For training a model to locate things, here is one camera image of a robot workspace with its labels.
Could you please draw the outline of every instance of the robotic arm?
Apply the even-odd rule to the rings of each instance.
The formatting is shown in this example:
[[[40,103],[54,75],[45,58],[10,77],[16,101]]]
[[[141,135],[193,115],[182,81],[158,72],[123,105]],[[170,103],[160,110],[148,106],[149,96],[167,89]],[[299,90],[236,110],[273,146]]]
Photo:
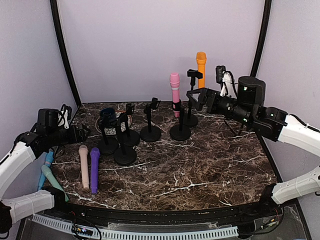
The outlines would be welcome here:
[[[242,76],[238,80],[237,99],[208,88],[188,91],[187,97],[198,111],[206,105],[209,114],[224,115],[267,139],[297,146],[320,157],[320,130],[281,109],[264,107],[265,91],[264,81]],[[320,191],[320,166],[290,181],[267,186],[260,203],[276,206],[317,191]]]
[[[69,126],[70,118],[71,108],[66,105],[60,111],[40,109],[31,131],[20,134],[12,150],[0,160],[0,234],[7,233],[20,219],[65,204],[65,194],[54,187],[14,199],[3,199],[3,195],[23,169],[43,152],[87,139],[90,130],[82,124]]]

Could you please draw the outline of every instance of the pink microphone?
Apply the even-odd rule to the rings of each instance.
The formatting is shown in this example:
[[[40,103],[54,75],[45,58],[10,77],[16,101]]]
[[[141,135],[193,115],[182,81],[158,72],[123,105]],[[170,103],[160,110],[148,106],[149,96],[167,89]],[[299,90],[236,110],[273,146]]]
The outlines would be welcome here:
[[[172,89],[172,108],[174,111],[174,116],[176,118],[179,117],[180,111],[178,111],[179,108],[177,108],[178,104],[180,103],[180,77],[179,73],[174,72],[170,74],[170,85]]]

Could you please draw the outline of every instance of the white perforated strip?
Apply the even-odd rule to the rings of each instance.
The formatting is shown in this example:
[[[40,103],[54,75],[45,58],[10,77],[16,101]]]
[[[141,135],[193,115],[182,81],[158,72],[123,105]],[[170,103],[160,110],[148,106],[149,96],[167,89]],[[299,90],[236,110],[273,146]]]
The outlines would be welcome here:
[[[72,233],[72,222],[67,220],[52,219],[47,216],[35,214],[32,221],[64,233]],[[98,231],[92,227],[90,227],[90,230],[93,231],[91,238],[99,239]],[[127,232],[103,228],[99,228],[99,230],[101,231],[103,240],[217,240],[238,236],[238,228],[236,226],[206,231],[171,233]]]

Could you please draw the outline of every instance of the microphone holder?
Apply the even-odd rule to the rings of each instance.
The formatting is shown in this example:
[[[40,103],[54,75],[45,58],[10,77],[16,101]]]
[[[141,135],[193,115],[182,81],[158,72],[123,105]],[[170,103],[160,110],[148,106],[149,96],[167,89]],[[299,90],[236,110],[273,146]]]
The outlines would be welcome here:
[[[152,98],[150,104],[147,104],[144,109],[146,114],[146,119],[148,121],[148,126],[145,126],[140,131],[140,138],[147,142],[152,143],[158,141],[161,138],[161,130],[157,126],[151,125],[151,109],[156,110],[160,104],[160,101],[157,98]]]
[[[118,141],[113,137],[107,137],[105,127],[112,127],[116,122],[114,116],[111,114],[103,114],[101,117],[100,130],[102,133],[102,139],[99,141],[97,147],[102,155],[111,155],[119,147]]]
[[[203,78],[203,74],[201,72],[199,72],[197,70],[192,70],[192,69],[188,70],[187,76],[191,77],[191,82],[190,82],[191,90],[193,90],[194,86],[196,85],[196,78],[197,79]],[[195,127],[196,125],[198,125],[198,118],[191,113],[191,110],[192,110],[192,103],[189,100],[188,101],[188,113],[186,116],[184,116],[184,119],[183,119],[183,124],[189,128],[192,128],[192,127]]]
[[[137,159],[137,152],[129,146],[124,144],[124,135],[121,131],[121,120],[118,119],[115,132],[118,137],[120,148],[115,151],[113,155],[114,161],[120,166],[129,166],[133,164]]]
[[[185,109],[183,107],[180,107],[179,124],[174,125],[170,129],[170,137],[173,140],[185,141],[189,139],[191,136],[190,128],[184,125],[184,116],[185,116]]]
[[[129,120],[128,115],[134,114],[135,105],[132,105],[131,103],[127,103],[125,107],[126,107],[125,113],[121,113],[119,116],[120,122],[124,123],[125,125],[125,131],[122,132],[123,144],[127,147],[133,147],[135,145],[138,145],[140,142],[139,133],[135,130],[130,129],[128,124],[128,120]]]

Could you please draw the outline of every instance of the orange microphone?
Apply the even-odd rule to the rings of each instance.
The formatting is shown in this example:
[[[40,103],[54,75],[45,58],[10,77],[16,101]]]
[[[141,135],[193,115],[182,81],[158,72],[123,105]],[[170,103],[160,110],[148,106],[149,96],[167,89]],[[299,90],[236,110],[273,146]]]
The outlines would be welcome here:
[[[199,51],[196,54],[196,63],[198,64],[198,72],[202,73],[202,78],[198,79],[198,88],[205,88],[206,86],[206,62],[207,55],[203,51]]]

